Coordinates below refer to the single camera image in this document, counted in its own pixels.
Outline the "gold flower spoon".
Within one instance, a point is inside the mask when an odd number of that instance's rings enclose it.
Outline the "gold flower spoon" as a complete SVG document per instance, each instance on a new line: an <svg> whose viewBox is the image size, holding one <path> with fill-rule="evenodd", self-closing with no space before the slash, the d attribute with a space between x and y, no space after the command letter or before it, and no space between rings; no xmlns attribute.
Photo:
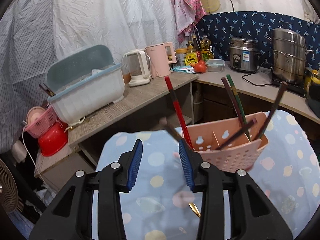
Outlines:
<svg viewBox="0 0 320 240"><path fill-rule="evenodd" d="M194 203L189 203L189 207L193 211L193 213L195 213L195 215L197 215L197 217L201 218L201 213Z"/></svg>

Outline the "dark brown-red chopstick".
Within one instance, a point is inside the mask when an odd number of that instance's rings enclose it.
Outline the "dark brown-red chopstick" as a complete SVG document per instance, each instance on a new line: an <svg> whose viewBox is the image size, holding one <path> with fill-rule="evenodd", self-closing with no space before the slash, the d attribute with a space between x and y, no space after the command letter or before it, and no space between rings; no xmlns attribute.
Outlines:
<svg viewBox="0 0 320 240"><path fill-rule="evenodd" d="M245 132L248 132L248 130L257 123L256 118L252 118L247 124L245 124L242 128L240 128L236 133L234 133L230 138L228 138L223 144L218 146L215 150L221 150L224 147L228 146L231 144L233 141L238 139L242 134Z"/></svg>

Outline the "maroon chopstick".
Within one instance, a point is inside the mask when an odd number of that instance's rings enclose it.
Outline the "maroon chopstick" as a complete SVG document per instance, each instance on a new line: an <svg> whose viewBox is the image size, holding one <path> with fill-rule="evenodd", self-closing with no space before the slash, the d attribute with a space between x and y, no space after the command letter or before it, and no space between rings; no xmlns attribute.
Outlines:
<svg viewBox="0 0 320 240"><path fill-rule="evenodd" d="M282 99L286 89L287 89L287 83L285 81L283 81L281 83L281 86L279 87L278 94L276 96L276 100L273 103L273 105L271 107L271 110L270 110L266 120L264 121L263 125L259 129L259 132L257 133L257 135L255 136L254 139L260 139L263 136L263 134L265 133L265 131L267 129L267 126L270 123L270 121L272 119L272 116L274 115L275 111L277 110L277 108L278 108L278 106L279 106L279 104L281 102L281 99Z"/></svg>

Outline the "green chopstick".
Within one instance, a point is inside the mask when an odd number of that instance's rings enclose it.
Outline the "green chopstick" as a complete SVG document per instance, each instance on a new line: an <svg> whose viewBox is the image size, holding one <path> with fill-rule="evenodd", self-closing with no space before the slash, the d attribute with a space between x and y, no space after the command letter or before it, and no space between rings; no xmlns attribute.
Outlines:
<svg viewBox="0 0 320 240"><path fill-rule="evenodd" d="M234 97L236 99L237 105L239 107L242 120L243 120L244 124L247 124L245 113L244 113L244 109L243 109L239 94L238 94L238 92L236 90L235 84L234 84L234 82L232 80L232 77L229 74L227 74L226 77L227 77L227 80L228 80L228 82L230 84L230 87L231 87L231 90L233 92L233 95L234 95Z"/></svg>

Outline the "dark red chopstick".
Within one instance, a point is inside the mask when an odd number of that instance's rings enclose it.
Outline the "dark red chopstick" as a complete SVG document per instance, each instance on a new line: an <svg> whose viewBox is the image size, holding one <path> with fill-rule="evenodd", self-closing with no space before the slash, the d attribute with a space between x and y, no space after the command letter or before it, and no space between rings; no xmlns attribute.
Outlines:
<svg viewBox="0 0 320 240"><path fill-rule="evenodd" d="M235 98L235 96L234 96L234 94L233 94L233 92L232 92L232 90L231 90L231 88L230 88L230 86L228 84L228 81L227 81L227 79L225 77L222 77L221 81L222 81L222 83L223 83L223 85L224 85L224 87L225 87L225 89L227 91L227 94L228 94L229 98L232 101L232 104L233 104L233 107L234 107L234 109L236 111L236 114L238 116L240 125L241 125L241 127L244 127L244 125L246 123L243 121L242 115L240 113L240 108L239 108L239 106L237 104L237 101L236 101L236 98Z"/></svg>

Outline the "red black-tipped chopstick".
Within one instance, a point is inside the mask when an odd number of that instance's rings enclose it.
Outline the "red black-tipped chopstick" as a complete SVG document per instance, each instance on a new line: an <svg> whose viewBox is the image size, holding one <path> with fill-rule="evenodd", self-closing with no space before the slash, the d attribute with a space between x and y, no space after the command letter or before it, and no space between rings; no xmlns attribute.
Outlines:
<svg viewBox="0 0 320 240"><path fill-rule="evenodd" d="M176 97L176 94L175 94L175 91L173 89L170 77L166 76L164 78L164 80L165 80L165 83L167 85L169 94L171 96L172 103L173 103L176 115L178 117L181 129L182 129L182 132L183 132L184 139L187 142L187 144L190 146L190 148L193 149L193 145L192 145L192 142L191 142L189 131L187 129L187 126L186 126L186 123L185 123L185 120L184 120L184 117L183 117L183 113L182 113L182 110L181 110L181 107L180 107L180 103L179 103L179 101L178 101L178 99Z"/></svg>

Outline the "dark brown twisted chopstick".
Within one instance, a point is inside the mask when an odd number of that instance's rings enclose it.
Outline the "dark brown twisted chopstick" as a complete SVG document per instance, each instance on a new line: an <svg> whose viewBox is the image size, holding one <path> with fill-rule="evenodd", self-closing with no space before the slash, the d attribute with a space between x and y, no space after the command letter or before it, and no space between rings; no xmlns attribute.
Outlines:
<svg viewBox="0 0 320 240"><path fill-rule="evenodd" d="M168 123L166 117L162 117L159 120L160 126L162 126L177 142L183 139L180 133L176 131L176 129Z"/></svg>

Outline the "pink perforated utensil holder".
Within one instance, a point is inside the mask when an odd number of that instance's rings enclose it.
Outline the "pink perforated utensil holder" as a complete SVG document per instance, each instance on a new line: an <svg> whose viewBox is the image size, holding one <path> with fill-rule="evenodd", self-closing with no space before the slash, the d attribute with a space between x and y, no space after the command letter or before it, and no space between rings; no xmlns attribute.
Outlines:
<svg viewBox="0 0 320 240"><path fill-rule="evenodd" d="M268 145L265 135L255 139L266 118L264 112L247 115L247 121L257 121L249 129L249 135L242 134L220 150L218 147L240 129L238 118L191 125L188 126L188 132L194 151L198 152L204 161L227 172L235 172L238 169L248 171Z"/></svg>

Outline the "pink plastic basket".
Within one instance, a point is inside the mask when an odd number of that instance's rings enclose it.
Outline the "pink plastic basket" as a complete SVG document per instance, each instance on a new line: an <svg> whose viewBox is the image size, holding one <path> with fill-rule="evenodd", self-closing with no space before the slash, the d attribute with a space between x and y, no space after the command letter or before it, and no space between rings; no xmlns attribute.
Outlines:
<svg viewBox="0 0 320 240"><path fill-rule="evenodd" d="M43 136L56 123L57 114L53 107L44 109L36 106L31 108L27 113L27 125L24 131L37 139Z"/></svg>

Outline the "dark green yellow-rimmed bowls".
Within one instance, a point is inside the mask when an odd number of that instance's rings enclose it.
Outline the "dark green yellow-rimmed bowls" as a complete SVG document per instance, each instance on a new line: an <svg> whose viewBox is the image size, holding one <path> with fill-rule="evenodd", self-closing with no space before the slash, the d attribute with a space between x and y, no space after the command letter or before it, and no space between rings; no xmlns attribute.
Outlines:
<svg viewBox="0 0 320 240"><path fill-rule="evenodd" d="M306 92L306 100L308 106L313 113L320 118L320 105L319 105L319 72L315 69L306 68L304 76L304 90Z"/></svg>

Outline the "white dish drainer with lid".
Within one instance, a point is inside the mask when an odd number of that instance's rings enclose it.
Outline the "white dish drainer with lid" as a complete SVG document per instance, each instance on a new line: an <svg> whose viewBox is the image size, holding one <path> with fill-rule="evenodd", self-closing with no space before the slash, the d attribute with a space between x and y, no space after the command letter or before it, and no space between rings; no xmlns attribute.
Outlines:
<svg viewBox="0 0 320 240"><path fill-rule="evenodd" d="M69 125L124 98L121 64L105 45L81 50L52 64L46 84L54 92L47 101Z"/></svg>

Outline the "black induction cooker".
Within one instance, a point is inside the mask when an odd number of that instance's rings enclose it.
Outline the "black induction cooker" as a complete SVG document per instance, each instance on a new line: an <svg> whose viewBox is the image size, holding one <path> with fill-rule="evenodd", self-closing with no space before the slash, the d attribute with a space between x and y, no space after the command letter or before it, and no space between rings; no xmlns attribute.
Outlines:
<svg viewBox="0 0 320 240"><path fill-rule="evenodd" d="M272 76L273 86L280 87L282 83L283 81L281 79L277 78L274 75ZM306 96L306 91L304 90L304 87L301 84L287 83L286 90L291 93L295 93L303 98Z"/></svg>

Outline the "clear food container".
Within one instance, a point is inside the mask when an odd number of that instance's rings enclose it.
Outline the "clear food container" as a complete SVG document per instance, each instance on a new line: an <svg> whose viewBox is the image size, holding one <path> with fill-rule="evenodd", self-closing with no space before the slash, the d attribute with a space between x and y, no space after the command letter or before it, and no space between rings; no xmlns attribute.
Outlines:
<svg viewBox="0 0 320 240"><path fill-rule="evenodd" d="M221 59L208 59L206 61L207 71L208 72L223 72L225 61Z"/></svg>

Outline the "blue wet wipes pack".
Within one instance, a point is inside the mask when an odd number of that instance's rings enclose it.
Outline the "blue wet wipes pack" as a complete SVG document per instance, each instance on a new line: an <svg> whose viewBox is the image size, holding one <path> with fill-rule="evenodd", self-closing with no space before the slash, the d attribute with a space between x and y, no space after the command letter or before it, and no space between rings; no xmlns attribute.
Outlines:
<svg viewBox="0 0 320 240"><path fill-rule="evenodd" d="M172 68L173 72L181 72L181 73L187 73L187 74L195 74L195 70L192 66L176 66Z"/></svg>

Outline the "pink floral apron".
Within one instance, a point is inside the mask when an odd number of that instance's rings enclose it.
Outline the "pink floral apron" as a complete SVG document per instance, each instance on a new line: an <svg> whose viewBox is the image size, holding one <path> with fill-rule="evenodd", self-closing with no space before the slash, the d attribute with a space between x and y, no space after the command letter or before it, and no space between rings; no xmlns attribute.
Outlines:
<svg viewBox="0 0 320 240"><path fill-rule="evenodd" d="M182 43L192 28L206 14L201 0L172 0L175 13L178 42Z"/></svg>

